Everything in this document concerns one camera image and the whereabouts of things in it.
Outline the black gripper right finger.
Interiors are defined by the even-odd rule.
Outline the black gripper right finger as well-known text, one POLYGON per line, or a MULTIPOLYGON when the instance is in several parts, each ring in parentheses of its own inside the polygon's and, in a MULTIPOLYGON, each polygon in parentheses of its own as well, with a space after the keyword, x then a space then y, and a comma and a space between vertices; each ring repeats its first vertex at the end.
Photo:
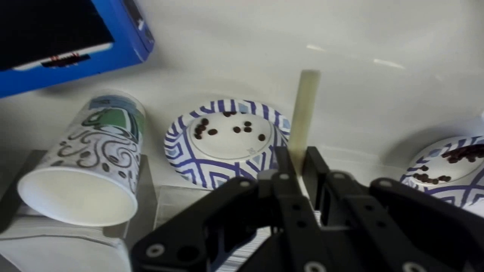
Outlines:
POLYGON ((368 187, 306 149, 303 176, 321 211, 327 272, 484 272, 484 218, 377 178, 368 187))

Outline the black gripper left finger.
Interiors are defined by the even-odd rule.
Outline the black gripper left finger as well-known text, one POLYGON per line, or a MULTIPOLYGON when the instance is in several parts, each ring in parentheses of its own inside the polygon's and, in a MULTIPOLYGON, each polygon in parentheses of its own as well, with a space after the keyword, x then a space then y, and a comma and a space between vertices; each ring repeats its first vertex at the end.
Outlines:
POLYGON ((237 176, 144 235, 131 252, 134 272, 215 272, 264 226, 270 238, 241 272, 324 267, 318 221, 303 194, 290 150, 259 179, 237 176))

